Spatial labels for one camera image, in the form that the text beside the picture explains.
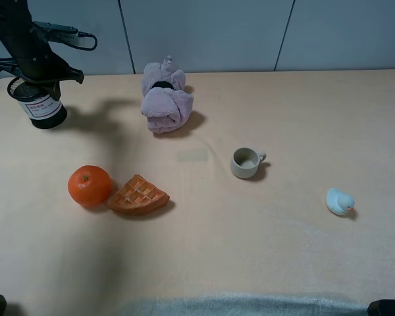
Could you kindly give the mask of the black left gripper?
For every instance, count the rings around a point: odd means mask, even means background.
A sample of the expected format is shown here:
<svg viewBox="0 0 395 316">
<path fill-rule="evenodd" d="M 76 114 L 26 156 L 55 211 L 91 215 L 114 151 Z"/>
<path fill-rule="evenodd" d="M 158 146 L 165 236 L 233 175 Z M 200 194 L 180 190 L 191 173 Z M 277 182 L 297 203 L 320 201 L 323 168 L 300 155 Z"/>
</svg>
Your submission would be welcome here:
<svg viewBox="0 0 395 316">
<path fill-rule="evenodd" d="M 0 32 L 0 42 L 11 55 L 0 58 L 0 72 L 8 72 L 32 83 L 44 83 L 42 88 L 59 101 L 60 81 L 74 80 L 81 84 L 84 73 L 54 53 L 47 38 L 41 28 L 12 34 Z"/>
</svg>

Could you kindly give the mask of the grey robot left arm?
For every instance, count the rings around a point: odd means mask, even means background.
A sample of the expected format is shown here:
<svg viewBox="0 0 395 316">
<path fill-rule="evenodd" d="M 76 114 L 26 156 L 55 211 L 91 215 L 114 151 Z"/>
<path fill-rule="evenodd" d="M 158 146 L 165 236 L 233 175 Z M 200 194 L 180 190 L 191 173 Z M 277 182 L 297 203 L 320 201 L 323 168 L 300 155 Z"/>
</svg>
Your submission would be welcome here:
<svg viewBox="0 0 395 316">
<path fill-rule="evenodd" d="M 49 43 L 70 46 L 66 39 L 78 30 L 32 20 L 27 1 L 0 1 L 0 41 L 10 54 L 0 58 L 0 72 L 8 72 L 37 86 L 54 100 L 61 97 L 60 82 L 84 81 L 84 73 L 54 53 Z"/>
</svg>

